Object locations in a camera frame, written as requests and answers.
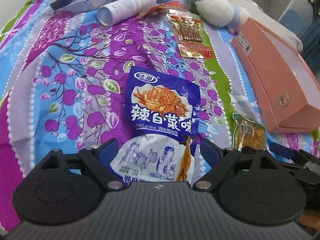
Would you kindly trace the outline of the green white snack packet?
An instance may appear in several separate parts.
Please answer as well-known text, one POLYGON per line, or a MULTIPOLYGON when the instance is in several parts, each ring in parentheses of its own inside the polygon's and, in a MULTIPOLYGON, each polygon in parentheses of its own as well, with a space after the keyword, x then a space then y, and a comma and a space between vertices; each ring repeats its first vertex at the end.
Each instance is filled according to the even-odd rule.
POLYGON ((236 112, 232 113, 232 117, 235 121, 233 147, 236 150, 242 150, 245 146, 250 146, 256 150, 266 149, 266 129, 262 124, 245 118, 236 112))

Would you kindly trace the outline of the blue white snack packet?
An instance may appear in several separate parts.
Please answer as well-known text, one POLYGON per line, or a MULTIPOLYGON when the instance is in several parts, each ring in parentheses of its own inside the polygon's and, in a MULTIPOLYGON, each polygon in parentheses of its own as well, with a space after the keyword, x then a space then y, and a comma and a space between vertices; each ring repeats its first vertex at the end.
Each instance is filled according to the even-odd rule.
POLYGON ((124 183, 191 182, 200 118, 200 88, 180 77, 142 67, 130 70, 125 120, 132 137, 111 168, 124 183))

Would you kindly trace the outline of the red top clear snack bag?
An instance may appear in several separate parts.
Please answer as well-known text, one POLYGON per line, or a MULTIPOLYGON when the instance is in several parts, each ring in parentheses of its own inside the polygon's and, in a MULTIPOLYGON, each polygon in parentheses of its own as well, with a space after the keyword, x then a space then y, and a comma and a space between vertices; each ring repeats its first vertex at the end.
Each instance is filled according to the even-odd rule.
POLYGON ((214 59, 211 46, 204 41, 204 27, 200 17, 191 13, 180 1, 169 1, 150 9, 143 9, 137 18, 146 15, 163 14, 176 37, 181 57, 196 59, 214 59))

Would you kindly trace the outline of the pink cardboard box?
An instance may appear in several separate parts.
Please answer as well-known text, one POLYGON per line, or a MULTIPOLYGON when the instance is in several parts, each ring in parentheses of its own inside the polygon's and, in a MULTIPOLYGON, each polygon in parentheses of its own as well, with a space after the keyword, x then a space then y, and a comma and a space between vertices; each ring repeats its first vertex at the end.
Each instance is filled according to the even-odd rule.
POLYGON ((319 83, 301 55, 272 31, 249 18, 233 38, 270 133, 319 128, 319 83))

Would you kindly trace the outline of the floral purple bedsheet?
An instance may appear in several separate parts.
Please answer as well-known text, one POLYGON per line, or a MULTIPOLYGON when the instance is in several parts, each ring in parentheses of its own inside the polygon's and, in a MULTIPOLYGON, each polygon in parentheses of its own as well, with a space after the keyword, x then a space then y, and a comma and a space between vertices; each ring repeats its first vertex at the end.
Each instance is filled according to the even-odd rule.
POLYGON ((51 149, 76 153, 135 137, 124 112, 134 66, 199 86, 199 139, 231 146, 233 112, 261 121, 232 35, 206 24, 202 36, 213 59, 182 58, 162 17, 104 28, 96 11, 54 12, 50 0, 24 7, 1 41, 1 230, 19 224, 13 192, 51 149))

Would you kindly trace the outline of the white spray can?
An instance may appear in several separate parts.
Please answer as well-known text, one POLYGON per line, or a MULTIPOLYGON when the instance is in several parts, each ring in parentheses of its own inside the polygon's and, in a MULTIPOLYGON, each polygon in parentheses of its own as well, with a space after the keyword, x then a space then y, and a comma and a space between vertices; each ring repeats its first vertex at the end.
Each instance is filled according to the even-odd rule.
POLYGON ((157 0, 117 0, 102 5, 97 10, 97 19, 101 25, 111 27, 138 15, 143 9, 156 5, 157 0))

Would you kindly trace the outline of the white blue plush toy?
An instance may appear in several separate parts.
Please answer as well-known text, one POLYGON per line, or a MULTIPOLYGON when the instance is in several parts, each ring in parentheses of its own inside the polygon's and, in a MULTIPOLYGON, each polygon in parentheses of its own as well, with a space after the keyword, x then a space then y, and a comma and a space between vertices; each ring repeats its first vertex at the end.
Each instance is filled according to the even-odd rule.
POLYGON ((209 24, 226 28, 231 34, 237 34, 240 28, 251 18, 243 7, 231 5, 228 0, 190 0, 195 4, 199 15, 209 24))

